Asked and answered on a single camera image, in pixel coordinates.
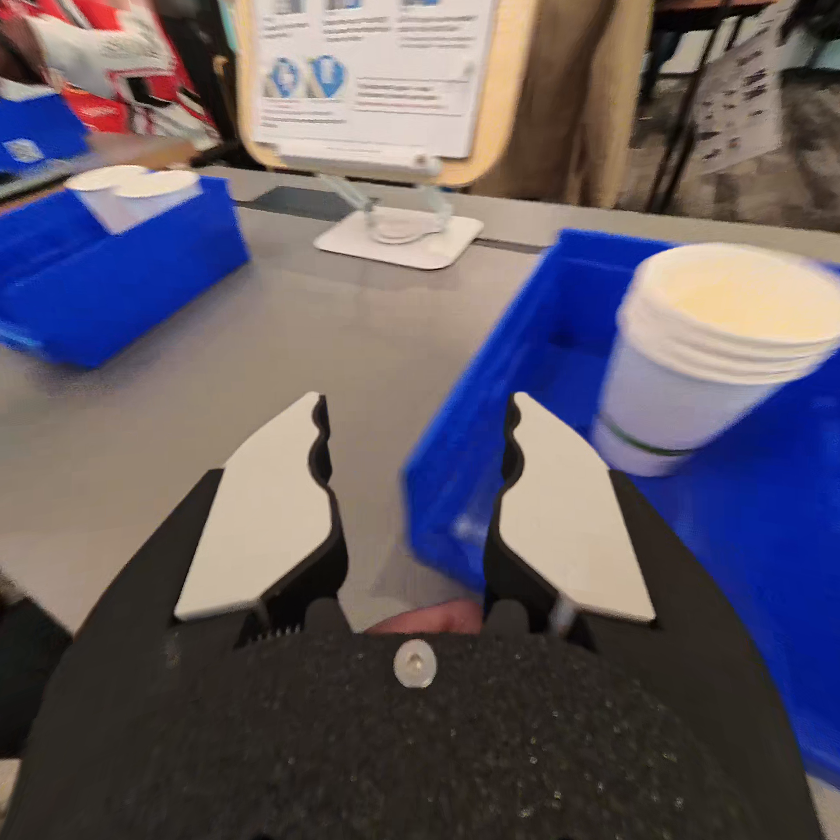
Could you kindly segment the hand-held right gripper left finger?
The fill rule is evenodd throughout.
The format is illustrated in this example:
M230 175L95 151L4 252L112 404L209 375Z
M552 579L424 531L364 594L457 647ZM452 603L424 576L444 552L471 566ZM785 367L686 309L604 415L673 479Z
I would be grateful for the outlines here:
M349 556L329 483L327 398L308 392L224 464L174 617L249 612L271 633L302 630L309 606L338 597Z

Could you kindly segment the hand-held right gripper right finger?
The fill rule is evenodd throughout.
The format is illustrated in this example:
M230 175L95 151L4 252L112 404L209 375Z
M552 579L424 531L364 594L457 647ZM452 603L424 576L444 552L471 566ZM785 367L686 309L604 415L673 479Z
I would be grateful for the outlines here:
M526 392L510 394L503 436L484 548L486 622L507 603L533 634L569 636L583 617L656 629L607 464Z

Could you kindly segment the set of white paper cups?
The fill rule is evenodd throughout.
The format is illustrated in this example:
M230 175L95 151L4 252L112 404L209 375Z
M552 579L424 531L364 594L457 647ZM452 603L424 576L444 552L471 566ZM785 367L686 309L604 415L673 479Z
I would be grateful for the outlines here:
M616 311L592 429L626 473L675 472L839 342L838 268L720 243L643 260Z

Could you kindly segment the blue plastic bin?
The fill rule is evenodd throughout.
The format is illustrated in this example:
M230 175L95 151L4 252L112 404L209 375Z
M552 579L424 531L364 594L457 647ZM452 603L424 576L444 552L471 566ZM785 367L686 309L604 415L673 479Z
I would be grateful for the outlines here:
M566 228L502 314L404 467L406 539L474 591L501 488L508 396L587 436L643 259L671 247ZM839 361L786 385L672 477L635 478L735 607L809 774L838 786Z
M88 129L59 94L1 98L2 175L21 176L88 152Z
M111 234L69 191L1 219L2 347L94 369L249 261L225 179Z

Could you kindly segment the person's right hand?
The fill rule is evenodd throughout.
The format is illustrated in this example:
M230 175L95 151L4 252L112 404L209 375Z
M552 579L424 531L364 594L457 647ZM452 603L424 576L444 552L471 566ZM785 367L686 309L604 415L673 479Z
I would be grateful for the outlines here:
M482 607L469 600L453 600L403 612L368 628L367 634L478 634L483 624Z

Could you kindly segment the grey table with wooden edge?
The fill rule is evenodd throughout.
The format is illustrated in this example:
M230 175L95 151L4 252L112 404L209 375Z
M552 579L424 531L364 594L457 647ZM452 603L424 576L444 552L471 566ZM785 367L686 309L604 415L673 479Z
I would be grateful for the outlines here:
M64 182L75 174L110 165L141 165L153 171L182 165L189 167L197 154L195 146L188 140L156 135L94 133L83 154L48 160L37 164L29 173L2 182L2 213L61 191Z

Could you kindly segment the tan cardboard box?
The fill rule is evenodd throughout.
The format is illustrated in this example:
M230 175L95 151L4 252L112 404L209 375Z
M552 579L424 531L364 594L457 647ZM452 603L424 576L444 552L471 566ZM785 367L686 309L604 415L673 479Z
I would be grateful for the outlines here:
M469 190L613 209L623 189L652 1L543 1L511 137Z

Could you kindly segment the wooden document board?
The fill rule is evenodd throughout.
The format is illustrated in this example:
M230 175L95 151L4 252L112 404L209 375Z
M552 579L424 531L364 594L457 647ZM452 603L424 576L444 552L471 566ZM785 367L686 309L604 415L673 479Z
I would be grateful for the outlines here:
M270 169L293 170L282 164L271 143L254 137L255 116L253 82L256 80L253 2L235 3L234 23L237 39L238 127L247 152L255 161ZM506 149L511 137L518 101L522 92L538 3L533 1L497 1L496 23L492 30L485 76L480 90L475 129L469 155L464 159L440 160L442 168L434 179L441 187L470 186L488 173Z

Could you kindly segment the printed poster sign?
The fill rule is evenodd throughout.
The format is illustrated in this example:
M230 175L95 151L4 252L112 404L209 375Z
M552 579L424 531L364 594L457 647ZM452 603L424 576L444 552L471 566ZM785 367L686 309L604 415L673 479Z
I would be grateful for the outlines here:
M709 65L692 112L701 175L718 174L781 146L779 39L792 5L767 6L751 36Z

